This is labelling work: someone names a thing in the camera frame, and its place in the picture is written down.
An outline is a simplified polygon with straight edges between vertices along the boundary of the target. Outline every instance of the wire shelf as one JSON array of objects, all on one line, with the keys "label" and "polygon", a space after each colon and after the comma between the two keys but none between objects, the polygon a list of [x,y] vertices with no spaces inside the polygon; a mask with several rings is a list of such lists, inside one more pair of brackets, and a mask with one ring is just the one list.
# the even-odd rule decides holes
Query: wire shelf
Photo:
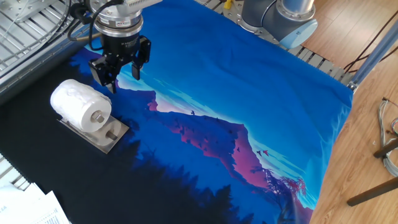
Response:
[{"label": "wire shelf", "polygon": [[57,0],[21,23],[16,23],[14,18],[4,13],[7,9],[0,7],[0,77],[39,50],[60,30],[60,26],[62,29],[71,23],[70,17],[63,22],[69,3]]}]

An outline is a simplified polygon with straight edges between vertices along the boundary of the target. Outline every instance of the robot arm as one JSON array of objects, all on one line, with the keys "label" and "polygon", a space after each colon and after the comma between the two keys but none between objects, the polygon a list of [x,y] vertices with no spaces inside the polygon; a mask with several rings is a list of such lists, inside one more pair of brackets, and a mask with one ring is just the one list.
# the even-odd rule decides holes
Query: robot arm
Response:
[{"label": "robot arm", "polygon": [[[143,8],[161,0],[85,0],[71,8],[71,15],[83,24],[90,24],[89,46],[103,50],[99,59],[90,60],[94,79],[112,92],[116,92],[115,80],[121,68],[132,63],[132,75],[140,79],[140,69],[149,61],[149,39],[139,35],[143,25]],[[85,17],[87,12],[93,17]],[[93,48],[93,28],[101,33],[101,48]]]}]

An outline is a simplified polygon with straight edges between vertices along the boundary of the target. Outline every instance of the black cable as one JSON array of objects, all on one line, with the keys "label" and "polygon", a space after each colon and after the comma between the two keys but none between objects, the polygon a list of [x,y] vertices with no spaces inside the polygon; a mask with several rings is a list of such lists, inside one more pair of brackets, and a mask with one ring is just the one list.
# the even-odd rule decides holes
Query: black cable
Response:
[{"label": "black cable", "polygon": [[115,5],[117,5],[117,4],[122,4],[122,3],[123,3],[123,1],[120,1],[120,0],[111,0],[111,1],[109,1],[109,2],[107,2],[107,3],[105,3],[103,6],[101,6],[101,7],[93,14],[93,18],[92,18],[92,20],[91,20],[91,22],[90,22],[90,28],[88,29],[88,32],[89,32],[89,34],[88,34],[88,45],[90,46],[90,48],[91,48],[93,51],[102,50],[102,49],[103,49],[102,47],[95,49],[95,48],[93,48],[93,45],[92,45],[92,41],[93,41],[93,26],[94,26],[94,22],[95,22],[97,16],[101,13],[102,10],[106,9],[107,7],[115,6]]},{"label": "black cable", "polygon": [[368,50],[368,48],[373,44],[373,42],[379,37],[379,35],[381,34],[381,32],[387,27],[387,25],[393,20],[393,18],[395,18],[395,16],[398,14],[398,11],[396,11],[396,13],[394,13],[394,15],[391,16],[391,18],[384,24],[384,26],[381,28],[381,30],[376,34],[376,36],[373,38],[373,40],[368,44],[368,46],[366,46],[366,48],[362,51],[362,53],[351,63],[347,64],[344,69],[346,70],[346,73],[349,72],[349,70],[354,66],[354,64],[360,60],[366,59],[369,57],[370,54],[368,54],[365,57],[361,56]]},{"label": "black cable", "polygon": [[[388,53],[386,56],[384,56],[381,60],[380,60],[380,62],[382,62],[382,61],[384,61],[386,58],[388,58],[390,55],[392,55],[394,52],[396,52],[398,50],[398,47],[396,47],[396,48],[394,48],[394,50],[391,50],[391,52],[390,53]],[[352,72],[357,72],[358,71],[358,69],[357,70],[352,70],[352,71],[349,71],[350,73],[352,73]]]},{"label": "black cable", "polygon": [[[77,19],[73,19],[71,24],[75,23],[77,21]],[[76,37],[72,37],[72,33],[73,31],[81,24],[80,21],[77,21],[76,24],[72,25],[71,28],[68,31],[68,39],[70,41],[77,41]]]}]

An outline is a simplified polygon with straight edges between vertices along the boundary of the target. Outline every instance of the metal pipe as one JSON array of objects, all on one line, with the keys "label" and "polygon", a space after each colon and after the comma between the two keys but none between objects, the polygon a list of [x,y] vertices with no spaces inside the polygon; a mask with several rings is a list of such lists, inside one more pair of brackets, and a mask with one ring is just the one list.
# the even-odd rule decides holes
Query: metal pipe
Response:
[{"label": "metal pipe", "polygon": [[354,84],[359,85],[372,69],[380,62],[387,51],[398,40],[398,21],[391,27],[388,33],[383,37],[380,43],[376,46],[368,59],[362,64],[359,70],[355,73],[352,79]]},{"label": "metal pipe", "polygon": [[282,0],[285,9],[297,14],[305,14],[311,11],[314,0]]}]

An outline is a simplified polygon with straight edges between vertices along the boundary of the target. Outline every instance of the black fabric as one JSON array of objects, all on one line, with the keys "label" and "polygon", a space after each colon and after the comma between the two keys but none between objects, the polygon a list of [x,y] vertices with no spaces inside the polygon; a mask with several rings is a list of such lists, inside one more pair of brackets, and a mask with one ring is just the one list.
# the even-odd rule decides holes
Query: black fabric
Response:
[{"label": "black fabric", "polygon": [[218,223],[188,192],[162,189],[161,170],[132,169],[140,142],[106,155],[58,121],[50,95],[78,74],[65,62],[0,107],[1,154],[44,193],[53,190],[73,224]]}]

